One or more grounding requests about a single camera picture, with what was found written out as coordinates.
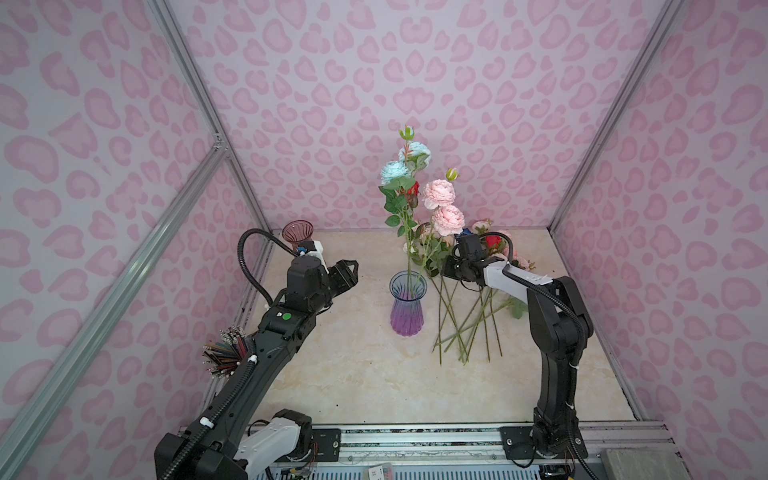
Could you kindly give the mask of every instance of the white label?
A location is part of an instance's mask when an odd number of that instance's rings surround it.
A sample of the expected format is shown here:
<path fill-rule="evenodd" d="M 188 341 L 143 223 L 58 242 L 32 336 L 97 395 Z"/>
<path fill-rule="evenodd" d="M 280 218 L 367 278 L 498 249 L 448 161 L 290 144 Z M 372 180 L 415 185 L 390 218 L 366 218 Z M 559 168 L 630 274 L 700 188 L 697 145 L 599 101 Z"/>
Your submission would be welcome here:
<path fill-rule="evenodd" d="M 368 469 L 369 480 L 384 480 L 384 467 L 379 465 Z"/>

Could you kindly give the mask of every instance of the black mounting plate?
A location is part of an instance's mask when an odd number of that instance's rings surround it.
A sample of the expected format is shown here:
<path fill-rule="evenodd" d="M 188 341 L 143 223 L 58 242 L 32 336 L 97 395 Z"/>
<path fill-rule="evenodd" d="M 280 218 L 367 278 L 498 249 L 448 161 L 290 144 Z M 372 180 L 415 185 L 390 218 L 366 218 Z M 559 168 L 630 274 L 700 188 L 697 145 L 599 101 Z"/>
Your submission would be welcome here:
<path fill-rule="evenodd" d="M 317 444 L 317 457 L 315 458 L 315 462 L 339 461 L 339 449 L 341 446 L 340 429 L 312 429 L 311 442 Z M 286 456 L 282 456 L 276 461 L 278 463 L 291 463 Z"/>
<path fill-rule="evenodd" d="M 504 454 L 507 460 L 528 463 L 528 460 L 531 458 L 534 460 L 549 459 L 534 452 L 531 442 L 531 427 L 501 427 L 499 432 L 502 434 L 502 446 L 504 447 Z M 581 437 L 581 432 L 578 429 L 574 432 L 574 436 L 578 452 L 581 453 L 582 458 L 587 458 L 589 456 L 587 446 L 584 444 L 584 439 Z M 565 451 L 558 453 L 553 459 L 556 458 L 565 458 Z"/>

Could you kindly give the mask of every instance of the vase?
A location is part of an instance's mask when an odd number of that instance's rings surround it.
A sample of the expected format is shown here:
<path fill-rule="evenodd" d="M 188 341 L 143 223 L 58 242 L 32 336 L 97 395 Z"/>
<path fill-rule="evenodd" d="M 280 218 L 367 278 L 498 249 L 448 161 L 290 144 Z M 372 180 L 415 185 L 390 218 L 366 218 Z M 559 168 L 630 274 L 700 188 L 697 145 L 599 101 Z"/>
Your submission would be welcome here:
<path fill-rule="evenodd" d="M 293 249 L 299 248 L 299 243 L 312 240 L 314 231 L 312 224 L 306 220 L 294 220 L 283 227 L 283 238 L 293 245 Z"/>
<path fill-rule="evenodd" d="M 389 292 L 395 297 L 389 325 L 402 336 L 419 333 L 424 325 L 422 298 L 427 293 L 424 277 L 414 271 L 399 272 L 389 281 Z"/>

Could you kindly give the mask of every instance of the gray block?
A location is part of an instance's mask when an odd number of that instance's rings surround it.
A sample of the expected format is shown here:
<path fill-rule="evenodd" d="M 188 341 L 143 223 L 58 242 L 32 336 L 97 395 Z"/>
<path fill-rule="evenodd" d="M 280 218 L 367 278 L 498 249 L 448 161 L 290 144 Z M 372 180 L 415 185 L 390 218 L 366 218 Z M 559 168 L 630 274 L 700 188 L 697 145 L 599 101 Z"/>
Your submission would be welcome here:
<path fill-rule="evenodd" d="M 605 450 L 602 460 L 611 480 L 690 480 L 683 459 L 671 452 Z"/>

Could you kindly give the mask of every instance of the robotic arm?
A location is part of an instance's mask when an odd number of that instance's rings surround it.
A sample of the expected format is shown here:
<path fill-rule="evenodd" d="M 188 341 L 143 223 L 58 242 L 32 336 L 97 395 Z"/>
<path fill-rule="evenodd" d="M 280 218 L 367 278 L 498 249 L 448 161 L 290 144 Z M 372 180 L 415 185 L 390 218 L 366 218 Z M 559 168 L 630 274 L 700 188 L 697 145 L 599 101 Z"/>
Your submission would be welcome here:
<path fill-rule="evenodd" d="M 252 233 L 265 234 L 296 255 L 269 232 L 252 229 L 240 239 L 241 266 L 242 245 Z M 312 419 L 290 410 L 278 412 L 269 425 L 240 443 L 277 374 L 315 328 L 317 315 L 329 309 L 334 297 L 358 281 L 358 264 L 354 260 L 340 260 L 327 269 L 319 242 L 303 242 L 299 251 L 288 269 L 287 287 L 271 302 L 258 331 L 247 337 L 247 360 L 237 367 L 221 392 L 182 436 L 167 433 L 157 445 L 154 459 L 159 480 L 247 480 L 255 478 L 282 455 L 300 461 L 310 451 Z M 251 283 L 263 290 L 256 280 Z"/>
<path fill-rule="evenodd" d="M 443 275 L 502 290 L 528 304 L 531 335 L 541 350 L 541 395 L 534 408 L 532 446 L 544 458 L 570 448 L 583 460 L 587 451 L 578 432 L 574 395 L 578 363 L 593 333 L 584 301 L 567 276 L 539 276 L 488 257 L 481 238 L 489 235 L 504 237 L 512 251 L 510 239 L 502 233 L 461 235 Z"/>

